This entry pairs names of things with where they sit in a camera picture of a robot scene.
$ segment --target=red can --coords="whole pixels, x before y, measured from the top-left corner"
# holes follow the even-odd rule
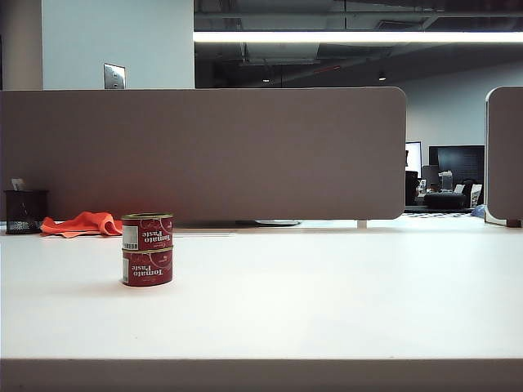
[[[151,251],[172,246],[172,214],[122,216],[123,249]]]
[[[155,286],[172,281],[172,247],[156,251],[123,249],[123,284]]]

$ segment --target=fluorescent light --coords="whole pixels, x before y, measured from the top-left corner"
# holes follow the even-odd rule
[[[273,43],[399,43],[399,42],[514,42],[523,43],[523,33],[448,33],[423,31],[195,31],[195,42]]]

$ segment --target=barcode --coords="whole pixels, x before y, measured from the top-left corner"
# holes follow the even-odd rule
[[[129,283],[129,260],[123,259],[123,281]]]
[[[138,226],[123,226],[123,249],[135,251],[138,249]]]

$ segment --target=computer monitor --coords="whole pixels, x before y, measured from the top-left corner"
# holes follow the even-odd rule
[[[428,158],[431,165],[438,165],[440,172],[450,170],[453,183],[464,180],[484,183],[485,147],[483,145],[438,145],[430,146]]]
[[[405,170],[407,172],[418,172],[418,178],[422,177],[422,142],[408,141],[405,143]]]

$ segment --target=white wall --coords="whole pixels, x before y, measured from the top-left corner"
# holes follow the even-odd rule
[[[43,88],[194,88],[193,0],[42,0]]]
[[[483,145],[485,98],[500,86],[523,85],[523,62],[400,83],[407,95],[407,140],[429,145]]]
[[[42,89],[42,10],[39,0],[2,2],[4,90]]]

